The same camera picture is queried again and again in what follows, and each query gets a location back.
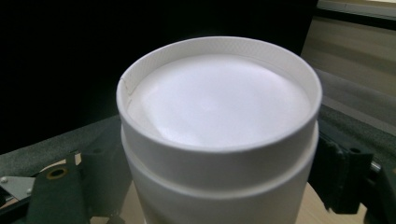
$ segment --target cylindrical container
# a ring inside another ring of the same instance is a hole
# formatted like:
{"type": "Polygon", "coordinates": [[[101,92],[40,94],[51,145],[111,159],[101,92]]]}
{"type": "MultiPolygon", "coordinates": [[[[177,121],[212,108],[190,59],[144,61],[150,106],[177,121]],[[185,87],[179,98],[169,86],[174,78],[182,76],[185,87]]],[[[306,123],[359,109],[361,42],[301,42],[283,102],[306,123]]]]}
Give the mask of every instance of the cylindrical container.
{"type": "Polygon", "coordinates": [[[294,223],[318,142],[321,87],[279,46],[208,36],[121,76],[121,139],[147,224],[294,223]]]}

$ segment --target black background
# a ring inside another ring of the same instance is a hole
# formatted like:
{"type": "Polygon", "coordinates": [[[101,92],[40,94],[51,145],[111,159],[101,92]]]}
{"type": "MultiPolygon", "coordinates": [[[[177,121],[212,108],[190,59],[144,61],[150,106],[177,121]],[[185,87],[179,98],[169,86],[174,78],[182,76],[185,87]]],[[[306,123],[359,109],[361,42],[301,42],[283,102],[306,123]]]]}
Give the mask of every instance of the black background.
{"type": "Polygon", "coordinates": [[[300,54],[316,3],[2,1],[1,153],[117,115],[125,69],[178,40],[245,36],[300,54]]]}

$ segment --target metal bracket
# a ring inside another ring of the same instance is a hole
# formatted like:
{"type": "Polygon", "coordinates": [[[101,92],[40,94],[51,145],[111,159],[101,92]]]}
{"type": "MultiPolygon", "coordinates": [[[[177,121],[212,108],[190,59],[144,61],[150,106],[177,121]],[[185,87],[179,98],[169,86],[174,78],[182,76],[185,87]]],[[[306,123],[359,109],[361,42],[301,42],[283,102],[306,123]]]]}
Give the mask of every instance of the metal bracket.
{"type": "Polygon", "coordinates": [[[32,194],[34,177],[3,176],[0,178],[0,187],[16,198],[18,201],[32,194]]]}

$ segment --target white plastic tub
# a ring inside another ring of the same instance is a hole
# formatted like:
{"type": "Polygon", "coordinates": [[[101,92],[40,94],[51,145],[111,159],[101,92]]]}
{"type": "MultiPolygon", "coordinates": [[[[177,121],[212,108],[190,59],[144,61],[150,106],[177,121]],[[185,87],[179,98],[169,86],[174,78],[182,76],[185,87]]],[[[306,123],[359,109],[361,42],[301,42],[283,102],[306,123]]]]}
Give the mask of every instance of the white plastic tub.
{"type": "Polygon", "coordinates": [[[117,104],[147,223],[294,223],[320,102],[314,70],[259,40],[194,38],[133,63],[117,104]]]}

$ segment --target container rim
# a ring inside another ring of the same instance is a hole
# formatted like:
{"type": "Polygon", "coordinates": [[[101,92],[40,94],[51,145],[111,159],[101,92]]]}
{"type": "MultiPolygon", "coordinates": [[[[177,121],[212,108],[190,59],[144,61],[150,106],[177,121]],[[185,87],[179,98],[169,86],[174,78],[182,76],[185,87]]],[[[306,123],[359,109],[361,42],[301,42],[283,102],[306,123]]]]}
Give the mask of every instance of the container rim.
{"type": "Polygon", "coordinates": [[[313,121],[317,119],[317,115],[318,115],[318,112],[319,112],[319,109],[320,109],[320,106],[321,106],[322,88],[321,88],[320,80],[318,79],[318,76],[317,76],[316,72],[314,71],[314,69],[305,60],[303,60],[300,56],[296,55],[295,53],[293,53],[292,51],[290,51],[288,49],[284,49],[284,48],[282,48],[282,47],[280,47],[278,45],[275,45],[275,44],[272,44],[272,43],[269,43],[269,42],[265,42],[265,41],[258,40],[258,39],[253,39],[253,38],[248,38],[248,37],[214,35],[214,36],[195,37],[195,38],[190,38],[190,39],[177,41],[177,42],[165,45],[165,46],[163,46],[161,48],[155,49],[155,50],[147,53],[146,55],[144,55],[143,57],[139,58],[134,63],[132,63],[124,71],[124,73],[120,77],[120,81],[119,81],[118,86],[117,86],[116,94],[117,94],[117,96],[116,96],[116,98],[117,98],[116,99],[117,100],[117,107],[119,109],[119,113],[122,116],[123,120],[129,126],[131,126],[136,132],[138,132],[142,136],[146,137],[150,141],[153,141],[153,142],[155,142],[155,143],[157,143],[159,145],[165,145],[165,146],[168,146],[170,148],[176,148],[176,149],[179,149],[179,150],[188,150],[188,151],[195,151],[195,152],[201,152],[201,153],[230,153],[230,152],[251,150],[251,149],[257,148],[257,147],[264,147],[264,146],[270,146],[270,145],[277,144],[277,143],[283,141],[285,138],[288,138],[288,137],[293,136],[294,134],[298,133],[304,127],[306,127],[309,123],[315,123],[313,121]],[[126,76],[128,76],[129,72],[134,69],[134,66],[137,63],[146,60],[152,54],[159,53],[161,51],[164,51],[165,49],[172,48],[175,45],[189,44],[189,43],[192,43],[192,42],[197,41],[197,40],[208,40],[208,41],[210,41],[210,40],[213,40],[213,39],[219,39],[219,40],[221,40],[221,39],[235,39],[235,40],[238,40],[238,41],[245,41],[247,43],[248,42],[252,42],[252,43],[255,42],[255,43],[264,44],[264,45],[269,46],[270,48],[277,49],[278,51],[281,51],[284,54],[288,54],[290,57],[292,57],[293,60],[298,62],[300,65],[302,65],[304,67],[304,69],[306,70],[306,72],[311,74],[312,80],[315,83],[315,86],[317,87],[317,96],[314,98],[315,100],[313,102],[310,101],[311,107],[310,107],[310,110],[309,110],[309,113],[307,114],[307,116],[304,119],[302,119],[300,122],[298,122],[296,125],[291,126],[289,129],[285,130],[285,132],[283,132],[282,134],[279,134],[279,135],[277,135],[277,136],[275,136],[273,138],[268,138],[268,139],[265,139],[265,140],[262,140],[262,141],[257,141],[257,142],[248,143],[248,144],[244,144],[244,145],[222,147],[221,150],[210,150],[209,149],[210,147],[186,145],[186,144],[181,144],[181,143],[178,143],[178,142],[174,142],[174,141],[171,141],[171,140],[167,140],[167,139],[164,139],[164,138],[157,137],[154,134],[151,134],[151,133],[147,132],[143,127],[141,127],[135,120],[133,120],[129,116],[129,114],[127,113],[128,105],[126,105],[124,103],[124,100],[122,99],[121,89],[124,88],[124,85],[126,85],[125,84],[126,81],[125,81],[124,78],[126,76]]]}

